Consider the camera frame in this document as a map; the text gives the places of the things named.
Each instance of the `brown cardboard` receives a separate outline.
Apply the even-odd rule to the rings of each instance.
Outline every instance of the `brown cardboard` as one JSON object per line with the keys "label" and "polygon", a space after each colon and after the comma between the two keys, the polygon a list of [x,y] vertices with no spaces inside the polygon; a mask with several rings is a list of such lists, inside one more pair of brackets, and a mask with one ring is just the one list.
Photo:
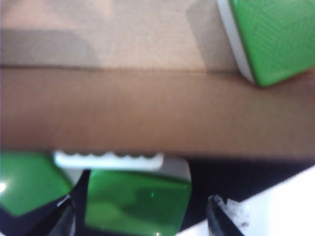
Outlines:
{"label": "brown cardboard", "polygon": [[260,89],[236,74],[3,68],[3,148],[315,155],[315,71]]}
{"label": "brown cardboard", "polygon": [[216,0],[1,1],[1,146],[315,156],[315,71],[259,89]]}

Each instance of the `green plastic block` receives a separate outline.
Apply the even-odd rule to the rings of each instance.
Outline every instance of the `green plastic block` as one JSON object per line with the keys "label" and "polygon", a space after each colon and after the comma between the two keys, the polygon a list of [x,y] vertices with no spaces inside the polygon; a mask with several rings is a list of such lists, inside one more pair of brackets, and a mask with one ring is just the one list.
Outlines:
{"label": "green plastic block", "polygon": [[38,152],[1,152],[0,206],[13,216],[69,193],[71,182],[51,156]]}
{"label": "green plastic block", "polygon": [[229,4],[256,84],[269,86],[315,66],[315,0]]}
{"label": "green plastic block", "polygon": [[87,226],[115,233],[174,236],[189,201],[191,183],[170,177],[92,170]]}

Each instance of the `white plastic edge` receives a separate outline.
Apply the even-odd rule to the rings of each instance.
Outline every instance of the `white plastic edge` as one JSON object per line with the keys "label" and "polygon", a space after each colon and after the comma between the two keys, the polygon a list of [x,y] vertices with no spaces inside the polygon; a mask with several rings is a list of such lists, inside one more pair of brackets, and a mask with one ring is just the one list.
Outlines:
{"label": "white plastic edge", "polygon": [[230,41],[236,63],[241,73],[251,83],[255,84],[250,65],[245,55],[244,47],[234,21],[232,9],[228,0],[218,0],[219,12]]}
{"label": "white plastic edge", "polygon": [[158,153],[152,158],[144,156],[117,157],[112,152],[107,152],[103,156],[89,155],[68,155],[62,151],[54,152],[54,160],[58,167],[70,177],[72,183],[76,183],[83,169],[104,169],[120,171],[142,171],[155,175],[175,177],[182,180],[191,181],[189,165],[186,160],[176,157],[164,158]]}
{"label": "white plastic edge", "polygon": [[163,154],[159,153],[152,158],[144,156],[118,157],[112,152],[107,152],[103,156],[95,156],[93,154],[68,155],[62,151],[55,151],[54,160],[60,168],[71,169],[107,169],[107,170],[157,170],[163,165]]}

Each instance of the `cardboard box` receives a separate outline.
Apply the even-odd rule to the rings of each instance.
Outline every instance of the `cardboard box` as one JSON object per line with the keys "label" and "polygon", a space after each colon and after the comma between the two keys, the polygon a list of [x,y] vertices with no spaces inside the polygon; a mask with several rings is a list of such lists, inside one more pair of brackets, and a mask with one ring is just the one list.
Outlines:
{"label": "cardboard box", "polygon": [[239,75],[215,0],[3,1],[1,146],[315,155],[315,70]]}

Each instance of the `green textured surface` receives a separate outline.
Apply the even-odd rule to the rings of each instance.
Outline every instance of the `green textured surface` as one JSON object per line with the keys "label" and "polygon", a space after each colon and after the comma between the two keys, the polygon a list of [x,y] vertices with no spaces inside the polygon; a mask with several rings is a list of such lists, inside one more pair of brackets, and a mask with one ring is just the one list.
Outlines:
{"label": "green textured surface", "polygon": [[315,66],[315,0],[230,0],[260,86]]}
{"label": "green textured surface", "polygon": [[144,236],[174,236],[190,197],[190,182],[143,173],[91,171],[86,225]]}
{"label": "green textured surface", "polygon": [[1,207],[19,216],[67,194],[72,185],[52,158],[38,152],[1,152]]}

